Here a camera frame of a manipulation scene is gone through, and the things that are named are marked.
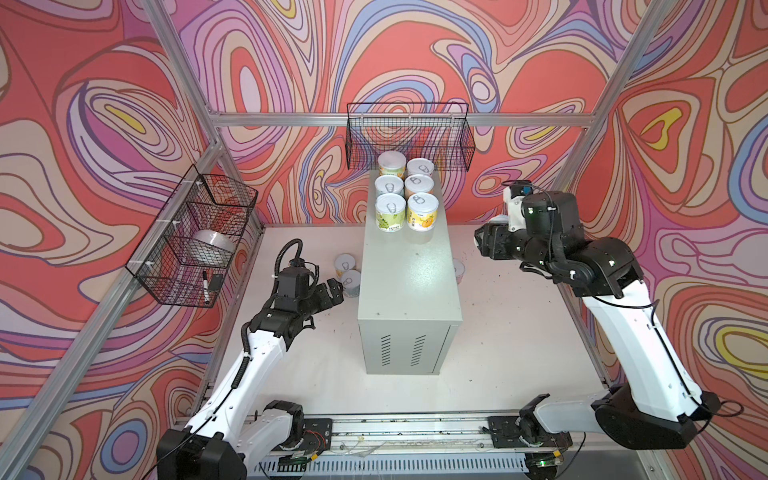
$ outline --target can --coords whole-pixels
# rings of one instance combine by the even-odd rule
[[[376,186],[376,196],[379,197],[383,194],[398,194],[403,195],[402,178],[397,175],[382,175],[375,179],[373,184]]]
[[[440,202],[432,194],[413,194],[408,199],[408,226],[426,232],[435,226]]]
[[[465,271],[466,271],[466,268],[464,267],[464,263],[462,263],[462,261],[459,260],[458,258],[453,259],[453,273],[456,275],[457,284],[462,282],[462,278],[464,277]]]
[[[387,150],[379,155],[379,175],[406,177],[406,156],[398,151]]]
[[[342,253],[333,261],[333,267],[336,268],[336,277],[341,278],[344,272],[355,268],[355,257]]]
[[[376,224],[379,230],[396,232],[406,221],[406,199],[398,194],[383,194],[376,199]]]
[[[435,188],[435,181],[426,175],[411,175],[403,182],[406,190],[406,200],[413,194],[430,194]]]
[[[435,171],[435,164],[431,160],[419,157],[413,158],[408,162],[408,177],[411,175],[426,175],[432,176],[432,172]]]
[[[360,272],[347,270],[341,276],[341,284],[344,287],[344,296],[356,297],[360,295]]]

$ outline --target cabinet door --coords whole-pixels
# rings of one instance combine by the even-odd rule
[[[362,350],[369,374],[428,375],[450,324],[429,320],[360,320]]]

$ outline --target robotic arm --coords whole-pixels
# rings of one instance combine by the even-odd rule
[[[290,266],[280,270],[283,256],[293,245],[298,246],[296,256]],[[301,250],[302,241],[294,239],[280,251],[272,294],[261,311],[243,324],[243,351],[237,361],[184,430],[169,429],[161,438],[157,445],[159,480],[245,480],[276,445],[291,452],[322,451],[319,443],[304,445],[302,407],[291,402],[271,402],[241,432],[266,378],[296,336],[315,328],[314,314],[344,300],[341,284],[335,279],[328,280],[327,286],[319,283],[319,267],[315,265],[314,272],[307,269]]]
[[[508,216],[477,229],[475,245],[484,257],[520,260],[521,270],[569,285],[603,327],[627,383],[588,396],[539,396],[521,410],[521,430],[531,441],[543,429],[605,432],[628,449],[684,448],[697,434],[694,421],[711,419],[720,400],[680,362],[629,246],[586,240],[574,195],[535,188],[506,185]]]

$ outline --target black wire basket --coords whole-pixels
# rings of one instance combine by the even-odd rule
[[[257,196],[225,175],[198,174],[146,258],[126,268],[160,304],[213,307]]]
[[[463,102],[356,102],[346,106],[346,166],[378,167],[379,155],[395,150],[427,158],[435,169],[468,171],[475,139]]]

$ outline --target cabinet top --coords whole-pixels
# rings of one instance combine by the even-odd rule
[[[461,322],[439,173],[432,176],[440,207],[435,226],[427,232],[407,225],[396,232],[379,230],[373,185],[377,174],[371,172],[368,188],[358,318]]]

